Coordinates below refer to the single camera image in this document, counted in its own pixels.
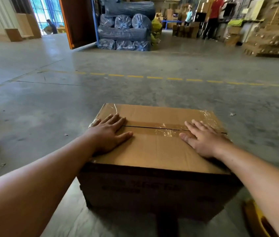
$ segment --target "concrete floor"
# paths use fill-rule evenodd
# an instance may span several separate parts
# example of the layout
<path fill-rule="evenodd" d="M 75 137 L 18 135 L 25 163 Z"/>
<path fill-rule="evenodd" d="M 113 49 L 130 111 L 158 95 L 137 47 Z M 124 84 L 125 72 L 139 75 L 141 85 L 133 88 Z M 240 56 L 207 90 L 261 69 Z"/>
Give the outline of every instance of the concrete floor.
<path fill-rule="evenodd" d="M 236 144 L 279 166 L 279 59 L 170 31 L 151 52 L 71 51 L 58 34 L 0 43 L 0 175 L 82 134 L 106 102 L 213 110 Z M 208 224 L 179 219 L 180 236 L 249 236 L 248 197 L 242 189 Z M 152 214 L 89 211 L 75 180 L 42 236 L 156 235 Z"/>

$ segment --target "forearm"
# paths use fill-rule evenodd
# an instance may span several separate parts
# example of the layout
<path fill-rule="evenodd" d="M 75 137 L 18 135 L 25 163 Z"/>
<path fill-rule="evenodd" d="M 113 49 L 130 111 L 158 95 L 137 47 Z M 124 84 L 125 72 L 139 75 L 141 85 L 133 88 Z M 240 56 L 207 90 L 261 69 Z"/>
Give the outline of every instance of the forearm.
<path fill-rule="evenodd" d="M 279 234 L 279 169 L 232 144 L 222 148 L 217 158 L 244 183 Z"/>
<path fill-rule="evenodd" d="M 93 154 L 77 138 L 0 177 L 0 236 L 40 236 L 75 176 Z"/>

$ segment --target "blue table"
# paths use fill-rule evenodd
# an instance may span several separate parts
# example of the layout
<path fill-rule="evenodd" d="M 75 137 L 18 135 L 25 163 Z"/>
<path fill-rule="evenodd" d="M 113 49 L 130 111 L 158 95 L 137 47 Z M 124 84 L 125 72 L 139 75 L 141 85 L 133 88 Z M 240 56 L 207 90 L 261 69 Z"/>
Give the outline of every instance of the blue table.
<path fill-rule="evenodd" d="M 165 30 L 167 30 L 167 24 L 168 24 L 168 22 L 182 23 L 182 21 L 179 21 L 179 20 L 162 20 L 161 22 L 165 22 L 165 23 L 166 23 L 166 28 L 165 28 Z"/>

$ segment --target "yellow object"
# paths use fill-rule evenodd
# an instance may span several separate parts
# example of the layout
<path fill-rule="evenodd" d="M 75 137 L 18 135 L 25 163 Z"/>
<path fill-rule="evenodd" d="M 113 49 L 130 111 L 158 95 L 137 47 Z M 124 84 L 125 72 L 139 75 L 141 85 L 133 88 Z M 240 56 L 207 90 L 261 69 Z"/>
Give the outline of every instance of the yellow object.
<path fill-rule="evenodd" d="M 243 24 L 244 19 L 239 20 L 230 20 L 227 24 L 228 26 L 241 26 Z"/>
<path fill-rule="evenodd" d="M 158 32 L 159 30 L 161 30 L 163 28 L 163 26 L 161 25 L 161 23 L 157 20 L 157 18 L 155 17 L 152 21 L 152 31 L 156 31 Z"/>
<path fill-rule="evenodd" d="M 279 237 L 254 200 L 243 205 L 248 227 L 255 237 Z"/>

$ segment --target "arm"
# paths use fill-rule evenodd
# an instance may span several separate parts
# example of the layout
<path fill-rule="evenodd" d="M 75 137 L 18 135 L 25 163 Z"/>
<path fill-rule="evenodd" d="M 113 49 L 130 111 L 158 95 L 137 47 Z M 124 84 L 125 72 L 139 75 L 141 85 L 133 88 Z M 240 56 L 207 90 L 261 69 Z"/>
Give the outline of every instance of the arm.
<path fill-rule="evenodd" d="M 97 120 L 61 149 L 0 177 L 0 236 L 40 236 L 68 187 L 95 152 L 108 152 L 133 133 L 116 136 L 125 118 Z"/>
<path fill-rule="evenodd" d="M 221 134 L 200 122 L 185 122 L 192 138 L 181 139 L 203 157 L 215 157 L 229 167 L 249 190 L 264 215 L 279 235 L 279 169 L 236 147 Z"/>

